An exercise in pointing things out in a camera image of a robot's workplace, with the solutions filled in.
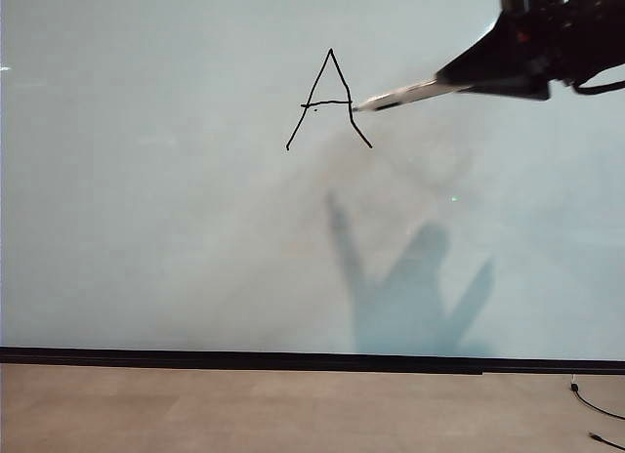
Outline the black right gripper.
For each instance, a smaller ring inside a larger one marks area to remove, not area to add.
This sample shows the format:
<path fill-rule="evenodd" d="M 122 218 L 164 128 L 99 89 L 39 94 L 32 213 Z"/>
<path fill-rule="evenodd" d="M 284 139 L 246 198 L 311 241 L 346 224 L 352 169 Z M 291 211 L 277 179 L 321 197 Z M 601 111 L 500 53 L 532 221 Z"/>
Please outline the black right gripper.
<path fill-rule="evenodd" d="M 501 15 L 436 80 L 461 93 L 546 101 L 549 82 L 583 86 L 624 63 L 624 0 L 529 0 Z"/>

